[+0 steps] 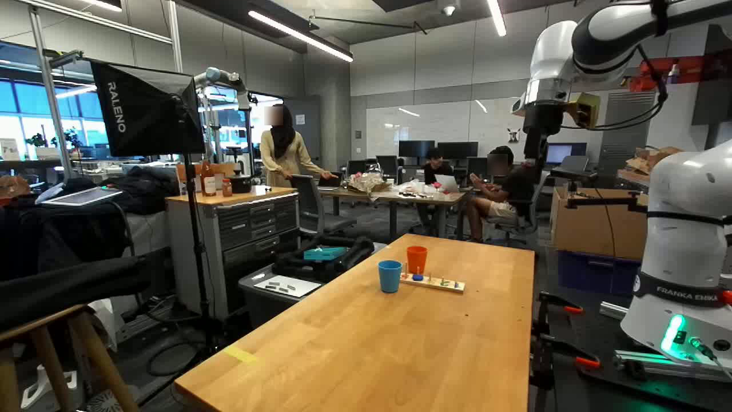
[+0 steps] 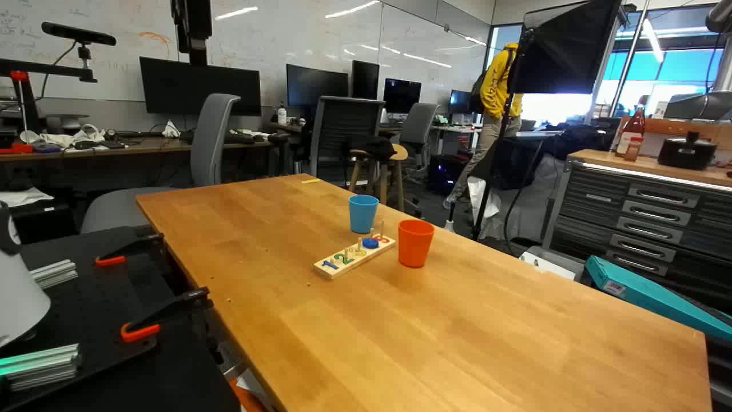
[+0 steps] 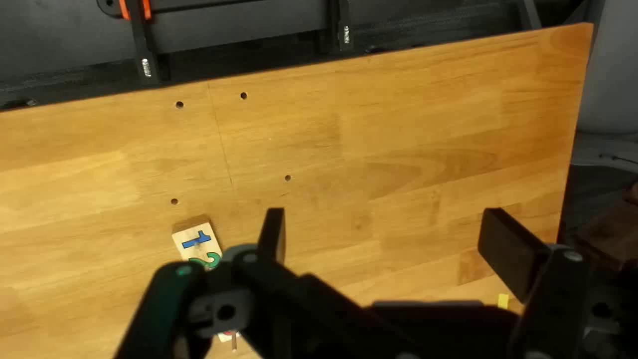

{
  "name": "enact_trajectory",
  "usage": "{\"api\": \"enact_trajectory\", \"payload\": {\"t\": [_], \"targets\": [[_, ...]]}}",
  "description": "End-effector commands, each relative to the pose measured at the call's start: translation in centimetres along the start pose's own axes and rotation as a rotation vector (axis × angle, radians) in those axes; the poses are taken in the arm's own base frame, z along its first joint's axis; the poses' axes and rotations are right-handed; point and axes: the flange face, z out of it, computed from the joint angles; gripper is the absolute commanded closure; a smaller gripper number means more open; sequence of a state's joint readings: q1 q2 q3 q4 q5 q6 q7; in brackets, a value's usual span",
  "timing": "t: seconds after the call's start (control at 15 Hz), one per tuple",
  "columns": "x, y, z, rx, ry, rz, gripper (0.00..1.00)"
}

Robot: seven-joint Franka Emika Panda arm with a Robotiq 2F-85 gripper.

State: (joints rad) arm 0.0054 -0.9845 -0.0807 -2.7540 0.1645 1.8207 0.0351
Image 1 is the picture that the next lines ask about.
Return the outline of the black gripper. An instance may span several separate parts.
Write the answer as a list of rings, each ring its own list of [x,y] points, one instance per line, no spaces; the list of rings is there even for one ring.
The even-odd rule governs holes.
[[[524,107],[524,156],[529,161],[543,164],[544,146],[552,135],[564,126],[564,107],[558,104],[532,104]]]

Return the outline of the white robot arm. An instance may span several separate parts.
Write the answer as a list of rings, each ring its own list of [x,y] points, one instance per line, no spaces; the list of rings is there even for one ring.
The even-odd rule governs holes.
[[[604,6],[537,34],[529,83],[516,106],[526,154],[543,161],[572,93],[615,83],[640,42],[730,14],[732,0],[640,0]],[[732,145],[680,151],[652,167],[647,237],[637,291],[620,328],[637,343],[686,364],[732,364],[730,256]]]

